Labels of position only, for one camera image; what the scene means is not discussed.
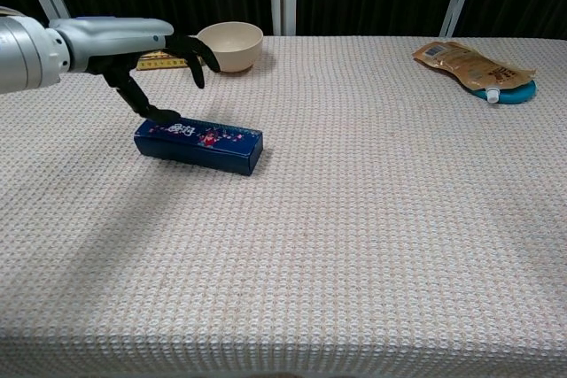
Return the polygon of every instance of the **table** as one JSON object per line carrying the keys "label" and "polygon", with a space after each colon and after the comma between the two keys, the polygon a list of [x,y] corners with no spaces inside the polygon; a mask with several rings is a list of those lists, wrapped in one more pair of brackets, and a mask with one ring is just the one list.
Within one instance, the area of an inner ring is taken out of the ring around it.
{"label": "table", "polygon": [[135,73],[263,130],[250,177],[141,156],[102,77],[0,96],[2,376],[567,376],[567,42],[491,106],[425,37],[267,37],[248,73]]}

